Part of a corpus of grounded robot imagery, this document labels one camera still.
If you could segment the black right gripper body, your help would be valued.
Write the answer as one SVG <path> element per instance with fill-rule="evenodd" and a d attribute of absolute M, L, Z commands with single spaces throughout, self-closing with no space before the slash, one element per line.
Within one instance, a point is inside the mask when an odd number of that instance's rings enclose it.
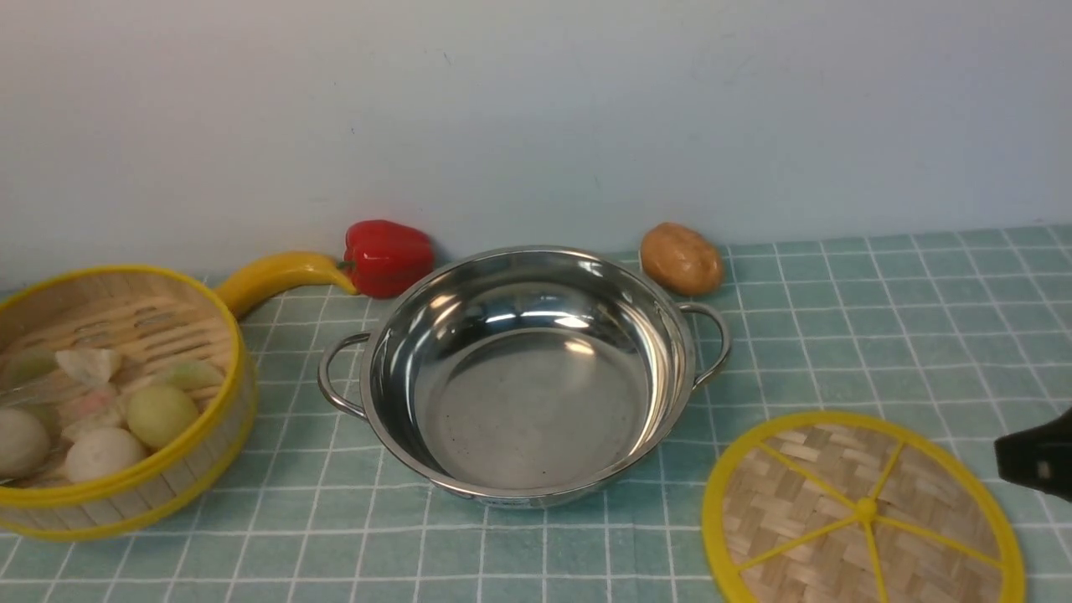
<path fill-rule="evenodd" d="M 1071 411 L 999 436 L 994 453 L 997 473 L 1006 482 L 1071 501 Z"/>

